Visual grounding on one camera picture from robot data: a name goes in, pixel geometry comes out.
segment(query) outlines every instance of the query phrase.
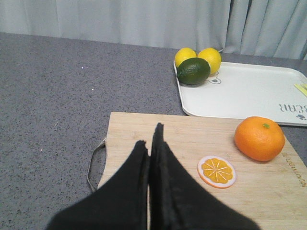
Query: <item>gray countertop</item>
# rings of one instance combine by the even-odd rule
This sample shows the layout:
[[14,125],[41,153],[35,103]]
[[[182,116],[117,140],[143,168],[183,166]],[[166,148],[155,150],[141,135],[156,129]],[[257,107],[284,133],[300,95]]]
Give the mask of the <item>gray countertop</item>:
[[[43,229],[91,193],[86,172],[112,111],[184,115],[177,50],[0,33],[0,229]],[[307,61],[222,54],[289,67]],[[307,164],[307,128],[283,126]]]

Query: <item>curtain fold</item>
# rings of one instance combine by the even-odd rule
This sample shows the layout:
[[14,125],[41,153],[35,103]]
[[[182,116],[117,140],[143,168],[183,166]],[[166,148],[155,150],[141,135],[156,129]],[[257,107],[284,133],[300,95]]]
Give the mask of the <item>curtain fold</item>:
[[0,0],[0,32],[307,59],[307,0]]

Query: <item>yellow object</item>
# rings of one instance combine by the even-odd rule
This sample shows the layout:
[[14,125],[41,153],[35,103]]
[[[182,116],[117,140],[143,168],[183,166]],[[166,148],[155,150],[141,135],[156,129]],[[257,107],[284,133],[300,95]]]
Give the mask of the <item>yellow object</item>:
[[202,158],[198,163],[198,174],[204,182],[216,188],[227,188],[236,180],[233,166],[217,156]]
[[182,62],[189,58],[196,58],[197,54],[191,48],[185,47],[180,49],[175,55],[175,65],[178,68]]
[[307,97],[307,84],[295,84],[294,86]]
[[218,71],[221,66],[222,57],[220,53],[211,47],[202,50],[197,57],[205,59],[209,63],[211,67],[211,74]]

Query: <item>lime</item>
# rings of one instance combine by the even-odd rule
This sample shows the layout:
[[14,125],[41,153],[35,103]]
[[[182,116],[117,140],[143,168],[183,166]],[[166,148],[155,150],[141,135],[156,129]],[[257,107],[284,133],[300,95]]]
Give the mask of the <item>lime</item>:
[[185,60],[177,69],[178,81],[187,85],[204,82],[210,75],[210,66],[202,58],[193,57]]
[[210,67],[211,67],[211,74],[215,73],[216,71],[219,70],[222,62],[222,57],[220,53],[213,48],[207,48],[202,50],[198,55],[198,58],[205,59]]
[[197,54],[191,48],[188,47],[182,48],[175,55],[175,65],[178,68],[183,61],[189,58],[196,58],[196,57]]

